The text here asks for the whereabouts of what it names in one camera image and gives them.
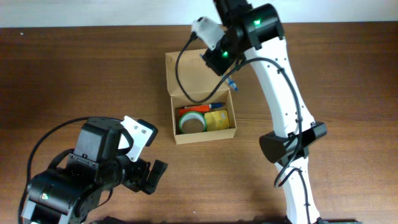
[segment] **white bracket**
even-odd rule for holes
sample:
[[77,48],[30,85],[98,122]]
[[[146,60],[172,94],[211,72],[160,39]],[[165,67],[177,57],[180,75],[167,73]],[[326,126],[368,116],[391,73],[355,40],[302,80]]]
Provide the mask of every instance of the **white bracket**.
[[[134,140],[131,150],[126,154],[132,162],[136,162],[141,154],[142,149],[147,144],[147,141],[152,136],[153,130],[144,125],[134,121],[132,118],[125,116],[124,120],[120,122],[124,128],[129,132]],[[127,139],[122,135],[119,142],[119,149],[129,147]]]
[[224,36],[224,30],[220,25],[207,17],[193,21],[192,32],[195,32],[210,50],[214,50],[217,42]]

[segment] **white wall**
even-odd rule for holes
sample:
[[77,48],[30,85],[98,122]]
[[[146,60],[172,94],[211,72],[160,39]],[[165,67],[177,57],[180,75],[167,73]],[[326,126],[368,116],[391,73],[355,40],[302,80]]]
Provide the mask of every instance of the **white wall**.
[[[249,0],[282,22],[398,21],[398,0]],[[0,0],[0,27],[179,25],[208,16],[213,0]]]

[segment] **yellow sticky note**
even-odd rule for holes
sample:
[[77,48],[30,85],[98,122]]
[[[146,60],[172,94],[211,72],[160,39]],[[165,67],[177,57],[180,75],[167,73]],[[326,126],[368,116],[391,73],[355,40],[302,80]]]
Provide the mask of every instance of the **yellow sticky note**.
[[229,128],[228,112],[226,110],[205,113],[207,131],[218,131]]

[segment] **box flap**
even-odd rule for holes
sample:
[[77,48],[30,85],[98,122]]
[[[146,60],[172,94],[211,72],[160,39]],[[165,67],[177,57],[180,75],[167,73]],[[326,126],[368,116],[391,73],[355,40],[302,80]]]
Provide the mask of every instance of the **box flap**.
[[[178,63],[178,77],[188,94],[211,92],[221,80],[215,72],[206,66],[200,54],[206,49],[185,51]],[[175,78],[175,62],[180,52],[166,53],[167,90],[170,96],[183,95]],[[223,83],[218,90],[228,90],[227,83]]]

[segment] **green led light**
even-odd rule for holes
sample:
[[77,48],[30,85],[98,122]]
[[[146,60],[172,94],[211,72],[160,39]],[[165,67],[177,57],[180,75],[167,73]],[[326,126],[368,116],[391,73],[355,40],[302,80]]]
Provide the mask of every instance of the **green led light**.
[[223,57],[228,57],[228,52],[224,52]]
[[46,193],[42,194],[42,200],[47,200],[49,199],[49,196]]
[[261,20],[258,19],[258,20],[256,20],[256,21],[254,21],[253,23],[254,23],[254,25],[256,25],[256,26],[261,25]]

